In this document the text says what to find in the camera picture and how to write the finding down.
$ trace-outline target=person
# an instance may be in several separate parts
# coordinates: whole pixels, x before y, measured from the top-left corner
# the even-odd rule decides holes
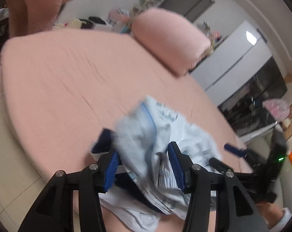
[[[281,209],[275,203],[262,201],[256,205],[267,221],[270,232],[280,232],[292,216],[288,208]]]
[[[60,9],[70,0],[7,0],[10,37],[51,30]]]

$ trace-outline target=bed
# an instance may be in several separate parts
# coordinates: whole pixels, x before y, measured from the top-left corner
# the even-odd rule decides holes
[[[57,170],[71,173],[93,163],[89,150],[102,128],[113,129],[145,95],[202,127],[225,163],[247,170],[223,150],[226,142],[243,144],[201,87],[188,74],[174,76],[129,35],[65,29],[12,38],[2,50],[0,93],[13,133],[45,181]],[[102,210],[108,231],[129,231]],[[182,225],[166,216],[157,231],[181,231]],[[209,231],[214,226],[211,212]]]

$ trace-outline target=dark blue fabric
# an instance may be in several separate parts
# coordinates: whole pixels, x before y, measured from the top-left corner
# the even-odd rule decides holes
[[[158,209],[156,206],[152,205],[142,194],[139,188],[136,186],[134,181],[132,181],[131,177],[127,173],[119,173],[115,176],[115,185],[117,187],[121,187],[122,189],[127,190],[131,196],[133,196],[136,200],[139,200],[148,208],[156,211],[158,213],[163,214],[163,212]]]
[[[104,153],[108,152],[111,148],[113,134],[112,130],[103,129],[97,143],[92,148],[92,153]]]
[[[103,129],[101,132],[101,135],[97,141],[97,143],[92,148],[92,153],[104,153],[108,152],[112,146],[112,136],[113,131],[109,129]],[[139,188],[136,186],[134,181],[131,179],[131,177],[127,173],[119,173],[115,176],[115,185],[128,191],[128,193],[133,196],[136,200],[143,203],[148,208],[163,214],[163,212],[158,209],[156,206],[152,205],[142,194],[142,192],[139,190]]]

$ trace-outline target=white fabric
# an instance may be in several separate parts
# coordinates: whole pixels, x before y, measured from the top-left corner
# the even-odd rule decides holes
[[[174,213],[185,219],[190,195],[183,194],[177,187],[167,154],[167,146],[171,141],[176,141],[180,151],[189,155],[193,163],[200,164],[208,171],[214,172],[214,169],[208,165],[211,157],[221,159],[215,142],[207,133],[188,123],[178,112],[156,102],[151,97],[147,97],[119,122],[116,127],[114,147],[119,152],[130,177],[147,200],[163,213]],[[137,224],[142,224],[141,216],[127,210],[137,211],[144,205],[137,201],[133,208],[133,203],[123,201],[115,208],[108,198],[113,194],[116,193],[109,190],[104,196],[100,195],[105,201],[103,206],[110,209],[132,230],[140,231],[136,227],[133,229],[132,224],[136,221]],[[213,192],[212,209],[215,206],[215,196],[216,193]],[[159,221],[158,215],[153,213],[151,215]]]
[[[153,232],[161,215],[130,196],[126,190],[113,186],[106,194],[99,194],[100,203],[113,212],[135,232]]]
[[[283,212],[284,212],[283,217],[273,228],[269,230],[270,232],[280,232],[284,228],[284,226],[287,224],[287,222],[290,220],[292,216],[290,213],[290,210],[288,208],[284,208]]]

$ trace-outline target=light blue cloth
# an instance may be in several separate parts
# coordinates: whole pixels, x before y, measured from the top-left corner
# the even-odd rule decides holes
[[[177,187],[167,147],[176,141],[193,163],[215,172],[208,164],[211,157],[221,159],[212,137],[188,123],[180,113],[146,99],[118,123],[114,144],[123,165],[147,200],[165,214],[185,219],[190,195]],[[212,193],[212,210],[216,193]]]

